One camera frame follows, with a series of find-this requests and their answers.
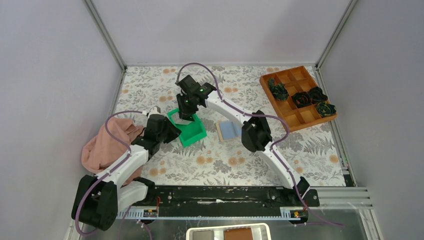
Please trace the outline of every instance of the pink cloth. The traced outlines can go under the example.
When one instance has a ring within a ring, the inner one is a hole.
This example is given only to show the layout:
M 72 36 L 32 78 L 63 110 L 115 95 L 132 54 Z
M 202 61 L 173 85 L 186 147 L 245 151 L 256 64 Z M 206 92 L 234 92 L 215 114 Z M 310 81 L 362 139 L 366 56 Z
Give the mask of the pink cloth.
M 112 117 L 107 123 L 107 128 L 115 137 L 130 145 L 142 132 L 143 126 L 135 126 L 131 119 Z M 88 171 L 98 174 L 112 165 L 126 151 L 127 148 L 124 145 L 117 142 L 106 132 L 103 124 L 98 135 L 82 148 L 81 162 Z M 139 167 L 125 184 L 129 184 L 134 178 L 140 177 L 141 174 L 142 167 Z

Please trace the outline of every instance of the white tray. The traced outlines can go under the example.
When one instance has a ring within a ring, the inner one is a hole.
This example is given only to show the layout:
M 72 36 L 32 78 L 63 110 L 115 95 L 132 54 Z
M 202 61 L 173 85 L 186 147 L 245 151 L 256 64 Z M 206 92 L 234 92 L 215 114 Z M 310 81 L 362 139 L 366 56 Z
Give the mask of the white tray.
M 266 223 L 240 224 L 229 226 L 192 227 L 187 230 L 186 240 L 193 240 L 193 232 L 213 231 L 214 240 L 224 240 L 224 231 L 251 228 L 253 240 L 271 240 L 270 227 Z

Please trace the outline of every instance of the dark green cloth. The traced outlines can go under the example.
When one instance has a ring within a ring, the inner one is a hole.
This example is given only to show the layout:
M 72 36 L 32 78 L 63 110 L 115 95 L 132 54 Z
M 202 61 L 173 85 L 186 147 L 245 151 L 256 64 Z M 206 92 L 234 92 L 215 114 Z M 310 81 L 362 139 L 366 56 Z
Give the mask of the dark green cloth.
M 284 84 L 279 83 L 275 85 L 273 78 L 268 80 L 268 87 L 276 100 L 285 101 L 289 98 L 289 93 L 284 88 Z
M 295 93 L 293 96 L 291 96 L 291 99 L 293 99 L 293 102 L 298 109 L 312 104 L 308 93 L 305 91 Z
M 307 94 L 309 94 L 312 104 L 325 102 L 329 99 L 329 97 L 323 93 L 323 90 L 319 86 L 311 88 Z
M 316 111 L 321 117 L 329 117 L 336 114 L 336 106 L 329 104 L 328 102 L 320 102 L 315 106 Z

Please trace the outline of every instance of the gray wall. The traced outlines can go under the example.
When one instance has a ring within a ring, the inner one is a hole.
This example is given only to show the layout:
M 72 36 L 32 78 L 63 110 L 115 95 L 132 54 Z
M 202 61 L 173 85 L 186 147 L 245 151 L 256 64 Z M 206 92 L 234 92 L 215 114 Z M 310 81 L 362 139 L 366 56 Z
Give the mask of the gray wall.
M 323 66 L 385 239 L 422 239 L 424 1 L 359 1 Z
M 349 0 L 94 0 L 129 65 L 315 63 Z
M 63 239 L 120 70 L 79 1 L 0 3 L 0 234 Z

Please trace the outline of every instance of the wooden compartment box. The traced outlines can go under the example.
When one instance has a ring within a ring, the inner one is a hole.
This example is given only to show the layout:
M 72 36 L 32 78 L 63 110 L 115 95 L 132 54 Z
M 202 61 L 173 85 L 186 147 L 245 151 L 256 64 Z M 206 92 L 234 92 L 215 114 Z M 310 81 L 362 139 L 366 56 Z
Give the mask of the wooden compartment box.
M 284 84 L 289 95 L 287 100 L 280 101 L 274 98 L 268 87 L 269 79 L 274 79 L 275 84 Z M 315 109 L 317 103 L 301 108 L 296 107 L 292 100 L 294 94 L 308 92 L 311 88 L 318 86 L 304 66 L 263 75 L 260 77 L 259 82 L 277 115 L 288 124 L 290 132 L 322 124 L 334 120 L 337 117 L 337 113 L 331 116 L 321 117 Z

